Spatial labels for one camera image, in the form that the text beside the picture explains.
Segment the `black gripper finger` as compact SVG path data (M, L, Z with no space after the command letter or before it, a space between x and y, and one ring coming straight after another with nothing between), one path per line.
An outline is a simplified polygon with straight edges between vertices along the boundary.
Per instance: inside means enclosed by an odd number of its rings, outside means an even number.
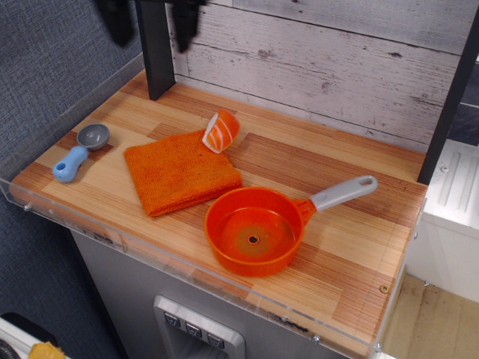
M125 47L134 36L132 17L127 0L96 0L94 4L112 41Z
M198 33L199 10L204 6L201 0L172 1L171 13L179 52L186 52Z

